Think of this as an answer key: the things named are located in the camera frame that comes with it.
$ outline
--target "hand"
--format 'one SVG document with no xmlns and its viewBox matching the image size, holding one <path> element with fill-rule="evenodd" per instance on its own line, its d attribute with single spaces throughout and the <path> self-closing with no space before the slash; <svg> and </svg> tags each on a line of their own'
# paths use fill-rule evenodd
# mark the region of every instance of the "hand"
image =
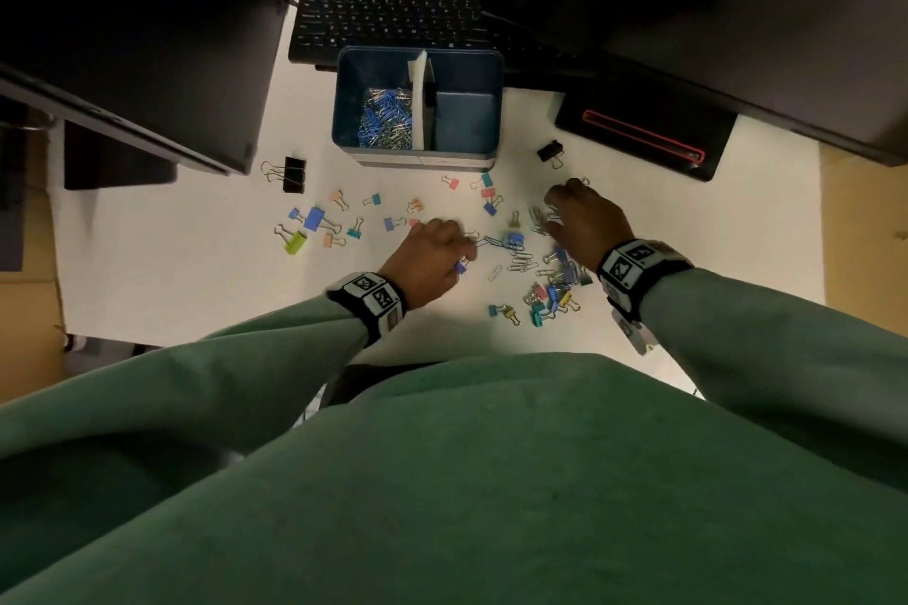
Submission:
<svg viewBox="0 0 908 605">
<path fill-rule="evenodd" d="M 410 234 L 379 270 L 407 299 L 409 309 L 433 302 L 457 284 L 454 265 L 466 256 L 476 260 L 476 245 L 453 220 L 437 218 L 416 223 Z"/>
<path fill-rule="evenodd" d="M 609 249 L 634 239 L 624 211 L 575 177 L 553 186 L 546 203 L 561 213 L 561 225 L 548 222 L 546 232 L 593 273 Z"/>
</svg>

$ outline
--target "keyboard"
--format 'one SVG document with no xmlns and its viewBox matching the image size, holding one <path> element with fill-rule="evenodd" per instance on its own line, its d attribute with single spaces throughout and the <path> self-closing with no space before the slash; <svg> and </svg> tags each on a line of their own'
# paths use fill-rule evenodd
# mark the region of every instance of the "keyboard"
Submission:
<svg viewBox="0 0 908 605">
<path fill-rule="evenodd" d="M 577 56 L 483 16 L 480 0 L 300 0 L 290 62 L 333 69 L 346 46 L 496 49 L 506 86 L 567 91 L 593 75 Z"/>
</svg>

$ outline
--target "white desk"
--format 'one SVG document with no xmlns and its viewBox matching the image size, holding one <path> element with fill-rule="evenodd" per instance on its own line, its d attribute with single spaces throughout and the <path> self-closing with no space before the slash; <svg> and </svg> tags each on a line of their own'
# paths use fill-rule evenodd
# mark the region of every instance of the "white desk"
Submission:
<svg viewBox="0 0 908 605">
<path fill-rule="evenodd" d="M 467 230 L 498 235 L 519 210 L 528 249 L 548 253 L 551 241 L 528 232 L 528 206 L 540 205 L 549 186 L 586 176 L 628 213 L 641 236 L 675 245 L 698 266 L 823 301 L 820 183 L 815 142 L 740 118 L 715 179 L 708 184 L 625 156 L 555 129 L 558 97 L 507 89 L 498 163 L 492 170 L 505 203 L 495 218 L 482 209 L 475 174 L 451 191 L 436 172 L 368 168 L 331 141 L 334 75 L 291 65 L 287 17 L 265 110 L 259 152 L 249 177 L 201 174 L 182 168 L 172 186 L 124 187 L 96 192 L 62 189 L 62 135 L 52 136 L 50 193 L 68 332 L 170 346 L 225 325 L 318 294 L 357 269 L 375 269 L 408 228 L 385 232 L 381 218 L 405 216 L 419 197 L 423 219 L 459 219 Z M 566 165 L 555 171 L 535 150 L 557 138 Z M 285 156 L 307 161 L 306 193 L 284 194 L 258 170 L 260 161 Z M 327 195 L 341 188 L 351 210 Z M 382 206 L 363 207 L 375 192 Z M 319 205 L 327 218 L 366 223 L 360 241 L 325 249 L 312 234 L 296 256 L 284 253 L 272 232 L 292 227 L 287 212 Z M 386 341 L 360 357 L 371 363 L 408 363 L 466 354 L 534 351 L 607 354 L 665 381 L 691 385 L 664 351 L 638 357 L 612 322 L 595 285 L 577 292 L 582 309 L 536 328 L 521 297 L 532 273 L 504 271 L 487 280 L 504 250 L 480 249 L 460 286 L 408 317 Z M 514 326 L 490 319 L 490 303 L 511 303 L 526 320 Z"/>
</svg>

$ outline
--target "wristband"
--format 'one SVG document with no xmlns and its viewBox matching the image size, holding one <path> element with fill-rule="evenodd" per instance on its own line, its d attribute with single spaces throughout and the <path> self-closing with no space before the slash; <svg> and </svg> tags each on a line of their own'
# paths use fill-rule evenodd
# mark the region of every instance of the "wristband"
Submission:
<svg viewBox="0 0 908 605">
<path fill-rule="evenodd" d="M 325 289 L 325 295 L 356 316 L 369 331 L 369 345 L 388 335 L 407 314 L 403 292 L 374 273 L 353 273 Z"/>
<path fill-rule="evenodd" d="M 631 323 L 640 323 L 643 297 L 659 280 L 694 265 L 664 242 L 634 239 L 609 251 L 596 270 L 608 302 Z"/>
</svg>

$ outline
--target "forearm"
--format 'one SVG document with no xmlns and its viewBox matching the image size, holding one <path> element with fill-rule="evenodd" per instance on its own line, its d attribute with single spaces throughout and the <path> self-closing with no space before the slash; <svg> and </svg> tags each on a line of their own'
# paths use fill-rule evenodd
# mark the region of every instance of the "forearm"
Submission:
<svg viewBox="0 0 908 605">
<path fill-rule="evenodd" d="M 704 270 L 663 278 L 641 312 L 710 401 L 745 415 L 808 415 L 908 446 L 908 340 Z"/>
<path fill-rule="evenodd" d="M 287 431 L 366 339 L 359 320 L 324 296 L 294 304 L 6 405 L 0 457 L 149 430 L 249 452 Z"/>
</svg>

